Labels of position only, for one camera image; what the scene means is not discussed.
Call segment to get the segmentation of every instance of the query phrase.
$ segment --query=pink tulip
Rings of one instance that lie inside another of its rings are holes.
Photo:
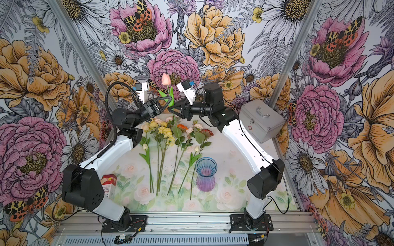
[[[170,75],[168,74],[162,75],[162,85],[171,85]]]

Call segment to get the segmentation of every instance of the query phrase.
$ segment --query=vent grille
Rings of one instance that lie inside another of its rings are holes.
[[[114,236],[103,236],[107,246],[115,245]],[[231,235],[138,235],[124,246],[158,246],[158,245],[247,245],[247,234]],[[67,236],[63,246],[101,246],[101,236]]]

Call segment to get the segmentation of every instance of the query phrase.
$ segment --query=case handle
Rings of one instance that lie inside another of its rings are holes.
[[[268,117],[269,117],[269,114],[264,115],[264,114],[260,111],[260,109],[261,109],[260,107],[257,107],[256,112],[257,112],[261,117],[268,118]]]

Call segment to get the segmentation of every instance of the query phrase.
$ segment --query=mounting plate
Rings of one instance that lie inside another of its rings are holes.
[[[145,232],[145,226],[147,222],[147,215],[130,215],[131,218],[131,223],[134,225],[130,225],[129,228],[126,231],[120,231],[116,228],[114,224],[112,224],[112,221],[110,220],[105,220],[104,225],[102,226],[102,231],[103,232],[115,232],[115,233],[135,233],[136,230],[141,228],[140,232]]]
[[[266,213],[264,215],[263,222],[268,225],[268,229],[270,231],[273,231],[273,224],[272,224],[271,216],[269,214]],[[230,223],[231,225],[238,225],[238,226],[234,226],[232,228],[232,231],[251,231],[245,224],[243,214],[230,215]],[[267,230],[266,225],[261,223],[259,227],[254,231],[266,231],[266,230]]]

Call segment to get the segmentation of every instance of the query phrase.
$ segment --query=silver metal case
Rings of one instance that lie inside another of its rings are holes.
[[[286,122],[282,116],[260,99],[242,106],[240,120],[260,144],[275,137]]]

